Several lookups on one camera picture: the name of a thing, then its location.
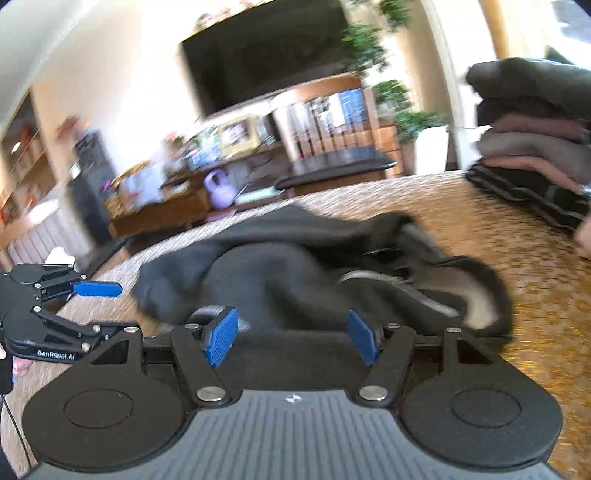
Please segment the stack of folded clothes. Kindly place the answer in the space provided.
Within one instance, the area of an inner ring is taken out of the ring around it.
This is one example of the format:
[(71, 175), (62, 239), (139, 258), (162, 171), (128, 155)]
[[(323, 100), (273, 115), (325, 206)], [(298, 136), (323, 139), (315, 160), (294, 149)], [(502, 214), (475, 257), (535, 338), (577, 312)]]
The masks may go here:
[(577, 231), (590, 218), (589, 69), (513, 57), (473, 65), (466, 81), (484, 130), (466, 179)]

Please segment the white flat set-top box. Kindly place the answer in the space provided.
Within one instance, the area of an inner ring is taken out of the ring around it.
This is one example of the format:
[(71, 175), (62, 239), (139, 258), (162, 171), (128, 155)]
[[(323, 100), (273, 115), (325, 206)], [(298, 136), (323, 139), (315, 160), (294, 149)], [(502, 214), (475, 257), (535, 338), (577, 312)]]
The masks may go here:
[(274, 199), (283, 195), (283, 190), (278, 190), (274, 186), (258, 187), (247, 185), (239, 190), (235, 196), (235, 205), (242, 206), (250, 203), (256, 203), (263, 200)]

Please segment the tall green potted plant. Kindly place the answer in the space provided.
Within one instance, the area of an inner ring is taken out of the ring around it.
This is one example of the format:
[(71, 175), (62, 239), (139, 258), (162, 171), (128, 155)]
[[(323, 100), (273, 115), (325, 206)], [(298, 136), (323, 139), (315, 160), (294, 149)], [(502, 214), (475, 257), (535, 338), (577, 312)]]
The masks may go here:
[(446, 127), (437, 111), (421, 110), (414, 91), (400, 78), (406, 59), (395, 58), (399, 34), (412, 26), (411, 1), (343, 1), (348, 25), (342, 33), (344, 70), (370, 84), (379, 112), (394, 124), (401, 142), (414, 142), (422, 131)]

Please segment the right wooden chair black seat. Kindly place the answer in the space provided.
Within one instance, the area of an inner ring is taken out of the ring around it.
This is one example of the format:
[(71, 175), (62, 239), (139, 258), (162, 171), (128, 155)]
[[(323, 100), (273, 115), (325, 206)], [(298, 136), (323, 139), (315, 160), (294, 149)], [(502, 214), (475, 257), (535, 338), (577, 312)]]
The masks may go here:
[(373, 93), (355, 74), (290, 87), (273, 98), (273, 119), (290, 157), (276, 189), (303, 196), (394, 175), (379, 149)]

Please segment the long wooden TV console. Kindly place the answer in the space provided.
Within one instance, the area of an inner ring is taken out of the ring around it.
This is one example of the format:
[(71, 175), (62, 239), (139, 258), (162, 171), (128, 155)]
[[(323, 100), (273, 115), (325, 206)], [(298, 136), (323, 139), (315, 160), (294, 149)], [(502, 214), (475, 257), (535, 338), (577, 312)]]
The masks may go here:
[(111, 220), (109, 233), (123, 239), (204, 222), (214, 212), (211, 194), (205, 187), (205, 177), (209, 172), (221, 171), (228, 175), (232, 186), (242, 190), (247, 185), (276, 179), (289, 166), (286, 147), (277, 141), (190, 171), (160, 187), (165, 194), (163, 201), (149, 203)]

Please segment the black water dispenser cabinet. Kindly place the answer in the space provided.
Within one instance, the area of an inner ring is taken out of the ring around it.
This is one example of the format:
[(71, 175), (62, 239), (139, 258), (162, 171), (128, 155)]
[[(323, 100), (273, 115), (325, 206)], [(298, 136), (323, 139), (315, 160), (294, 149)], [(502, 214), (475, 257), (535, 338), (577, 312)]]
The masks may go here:
[(77, 161), (70, 168), (68, 194), (92, 240), (98, 245), (110, 243), (111, 217), (104, 200), (105, 188), (115, 178), (115, 172), (101, 132), (85, 132), (75, 143), (74, 153)]

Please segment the framed photo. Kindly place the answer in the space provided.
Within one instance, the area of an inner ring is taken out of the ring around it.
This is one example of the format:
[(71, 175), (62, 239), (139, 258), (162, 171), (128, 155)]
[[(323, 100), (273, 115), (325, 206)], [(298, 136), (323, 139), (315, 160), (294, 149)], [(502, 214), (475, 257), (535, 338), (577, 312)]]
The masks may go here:
[(259, 134), (253, 117), (233, 120), (218, 129), (221, 154), (232, 156), (259, 147)]

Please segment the white plush toy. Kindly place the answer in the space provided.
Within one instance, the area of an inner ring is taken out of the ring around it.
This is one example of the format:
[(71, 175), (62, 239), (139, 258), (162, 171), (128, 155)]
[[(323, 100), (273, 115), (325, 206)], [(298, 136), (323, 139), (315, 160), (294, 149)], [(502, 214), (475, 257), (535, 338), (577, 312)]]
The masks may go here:
[(49, 252), (44, 263), (50, 265), (68, 265), (72, 267), (76, 263), (76, 258), (69, 254), (62, 246), (57, 246)]

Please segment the black garment with grey stitching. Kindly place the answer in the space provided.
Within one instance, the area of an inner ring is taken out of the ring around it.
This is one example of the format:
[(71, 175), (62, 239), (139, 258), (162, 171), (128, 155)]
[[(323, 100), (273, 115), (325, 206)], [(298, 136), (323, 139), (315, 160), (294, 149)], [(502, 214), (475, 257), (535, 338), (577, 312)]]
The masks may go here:
[(255, 331), (342, 332), (351, 313), (422, 335), (513, 330), (497, 272), (448, 254), (402, 212), (345, 221), (288, 205), (143, 264), (132, 295), (143, 314), (167, 324), (229, 306)]

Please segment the wooden wall shelving unit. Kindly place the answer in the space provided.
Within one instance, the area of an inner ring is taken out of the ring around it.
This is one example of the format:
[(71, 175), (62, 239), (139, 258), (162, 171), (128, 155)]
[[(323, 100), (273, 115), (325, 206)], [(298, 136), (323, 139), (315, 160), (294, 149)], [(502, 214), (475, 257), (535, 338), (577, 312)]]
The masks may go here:
[(6, 172), (1, 220), (7, 226), (44, 200), (56, 186), (30, 93), (24, 96), (8, 124), (1, 148)]

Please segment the wall-mounted black television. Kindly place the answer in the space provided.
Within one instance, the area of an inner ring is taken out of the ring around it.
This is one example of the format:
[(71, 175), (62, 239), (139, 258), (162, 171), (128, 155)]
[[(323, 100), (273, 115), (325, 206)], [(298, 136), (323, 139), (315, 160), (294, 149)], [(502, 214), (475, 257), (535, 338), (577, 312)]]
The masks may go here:
[(342, 72), (346, 16), (339, 1), (271, 1), (182, 41), (205, 116)]

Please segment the floral lace tablecloth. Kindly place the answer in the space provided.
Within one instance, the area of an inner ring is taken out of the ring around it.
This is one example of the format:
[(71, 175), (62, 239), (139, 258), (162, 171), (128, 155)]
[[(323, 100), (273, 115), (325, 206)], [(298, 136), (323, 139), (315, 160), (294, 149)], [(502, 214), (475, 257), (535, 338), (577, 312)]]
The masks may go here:
[[(315, 193), (295, 200), (312, 213), (366, 220), (382, 213), (414, 215), (443, 247), (491, 265), (514, 303), (512, 341), (504, 357), (558, 401), (563, 429), (548, 462), (522, 472), (525, 479), (590, 475), (590, 264), (571, 237), (535, 214), (477, 189), (461, 173), (401, 177)], [(341, 394), (315, 394), (290, 406), (256, 393), (266, 413), (232, 441), (226, 427), (245, 416), (211, 414), (211, 426), (230, 453), (224, 476), (254, 479), (464, 479), (467, 472), (437, 464), (402, 434), (370, 453), (355, 436), (376, 414)]]

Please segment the purple kettlebell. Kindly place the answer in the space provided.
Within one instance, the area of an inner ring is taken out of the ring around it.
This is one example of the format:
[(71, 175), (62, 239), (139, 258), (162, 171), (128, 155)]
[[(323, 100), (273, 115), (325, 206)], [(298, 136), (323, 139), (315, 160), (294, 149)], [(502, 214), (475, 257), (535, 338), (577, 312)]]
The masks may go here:
[(211, 207), (221, 210), (231, 207), (236, 196), (235, 186), (222, 170), (212, 170), (204, 177), (204, 188), (209, 195)]

